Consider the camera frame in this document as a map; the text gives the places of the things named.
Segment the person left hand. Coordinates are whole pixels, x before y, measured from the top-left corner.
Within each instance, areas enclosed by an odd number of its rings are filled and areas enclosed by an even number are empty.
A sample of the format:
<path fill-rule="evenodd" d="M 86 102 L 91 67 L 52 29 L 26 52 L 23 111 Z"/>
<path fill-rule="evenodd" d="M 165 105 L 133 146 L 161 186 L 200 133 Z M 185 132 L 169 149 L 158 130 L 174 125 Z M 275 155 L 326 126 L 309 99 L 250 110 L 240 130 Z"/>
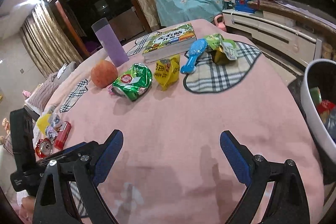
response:
<path fill-rule="evenodd" d="M 23 223 L 31 224 L 33 221 L 35 206 L 35 197 L 27 196 L 22 198 L 22 204 L 19 211 L 19 216 Z"/>

